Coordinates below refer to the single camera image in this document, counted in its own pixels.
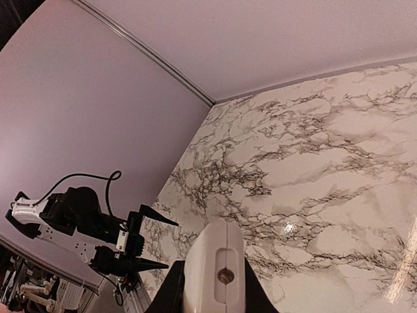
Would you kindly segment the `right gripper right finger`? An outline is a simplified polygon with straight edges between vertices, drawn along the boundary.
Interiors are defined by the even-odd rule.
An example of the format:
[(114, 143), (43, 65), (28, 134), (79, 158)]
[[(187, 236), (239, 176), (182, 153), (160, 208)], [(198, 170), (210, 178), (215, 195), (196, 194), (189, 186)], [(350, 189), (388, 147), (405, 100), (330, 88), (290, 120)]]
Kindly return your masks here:
[(247, 258), (245, 265), (245, 313), (278, 313), (264, 291)]

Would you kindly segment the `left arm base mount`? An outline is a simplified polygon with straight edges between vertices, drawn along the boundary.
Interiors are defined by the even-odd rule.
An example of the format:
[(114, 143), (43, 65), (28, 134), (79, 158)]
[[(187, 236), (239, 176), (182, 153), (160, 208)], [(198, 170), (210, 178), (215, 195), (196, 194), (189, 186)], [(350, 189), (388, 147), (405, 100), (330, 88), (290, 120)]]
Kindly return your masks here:
[(121, 292), (131, 293), (139, 284), (139, 275), (137, 272), (129, 272), (125, 276), (117, 278), (117, 286)]

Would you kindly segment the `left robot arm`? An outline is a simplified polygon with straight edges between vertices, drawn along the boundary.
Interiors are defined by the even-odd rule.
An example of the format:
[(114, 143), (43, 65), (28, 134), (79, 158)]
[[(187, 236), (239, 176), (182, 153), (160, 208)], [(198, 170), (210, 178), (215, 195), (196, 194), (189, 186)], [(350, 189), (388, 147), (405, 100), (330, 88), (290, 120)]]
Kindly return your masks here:
[(123, 220), (104, 214), (96, 192), (89, 187), (68, 188), (45, 200), (31, 200), (19, 192), (5, 218), (24, 236), (55, 244), (76, 254), (93, 271), (119, 277), (167, 269), (142, 258), (145, 218), (176, 226), (148, 205), (140, 205)]

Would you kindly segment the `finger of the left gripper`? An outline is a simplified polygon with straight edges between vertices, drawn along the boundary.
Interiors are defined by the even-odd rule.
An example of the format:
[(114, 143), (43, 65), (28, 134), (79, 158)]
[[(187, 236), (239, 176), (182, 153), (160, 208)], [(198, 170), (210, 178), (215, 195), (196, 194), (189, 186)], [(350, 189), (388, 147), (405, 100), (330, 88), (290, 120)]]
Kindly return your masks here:
[(172, 226), (178, 226), (179, 224), (173, 220), (170, 220), (163, 215), (161, 215), (158, 211), (154, 210), (152, 207), (148, 205), (141, 204), (139, 207), (139, 213), (149, 219), (156, 220), (165, 224), (169, 224)]
[(137, 272), (143, 272), (143, 271), (150, 271), (150, 270), (156, 270), (156, 269), (167, 269), (168, 265), (164, 263), (160, 263), (157, 261), (148, 260), (145, 258), (137, 258), (137, 265), (136, 265), (136, 271)]

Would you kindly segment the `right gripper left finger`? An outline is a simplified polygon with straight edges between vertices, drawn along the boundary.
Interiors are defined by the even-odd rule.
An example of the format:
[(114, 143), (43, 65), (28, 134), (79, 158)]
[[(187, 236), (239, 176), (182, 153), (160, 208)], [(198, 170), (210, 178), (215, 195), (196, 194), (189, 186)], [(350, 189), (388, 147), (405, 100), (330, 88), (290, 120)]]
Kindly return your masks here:
[(181, 313), (185, 261), (175, 261), (150, 304), (150, 313)]

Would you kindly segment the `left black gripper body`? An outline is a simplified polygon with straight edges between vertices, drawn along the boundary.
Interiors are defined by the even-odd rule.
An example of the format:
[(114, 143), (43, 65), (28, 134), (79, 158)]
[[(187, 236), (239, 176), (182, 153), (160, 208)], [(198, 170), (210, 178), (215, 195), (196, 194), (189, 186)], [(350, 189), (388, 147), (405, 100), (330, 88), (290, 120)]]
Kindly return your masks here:
[(145, 270), (145, 263), (141, 258), (144, 247), (144, 238), (140, 234), (143, 222), (143, 214), (139, 211), (130, 211), (128, 220), (118, 221), (120, 231), (126, 233), (122, 240), (124, 250), (119, 252), (119, 257), (115, 261), (115, 276), (126, 276), (129, 273), (139, 273)]

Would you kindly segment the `white remote control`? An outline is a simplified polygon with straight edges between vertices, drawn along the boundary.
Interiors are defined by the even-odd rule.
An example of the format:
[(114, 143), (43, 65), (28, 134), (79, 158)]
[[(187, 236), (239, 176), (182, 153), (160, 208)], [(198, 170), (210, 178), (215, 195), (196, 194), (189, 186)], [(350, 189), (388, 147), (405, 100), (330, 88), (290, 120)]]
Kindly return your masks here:
[(190, 248), (184, 264), (183, 312), (244, 312), (246, 309), (244, 240), (238, 225), (208, 224)]

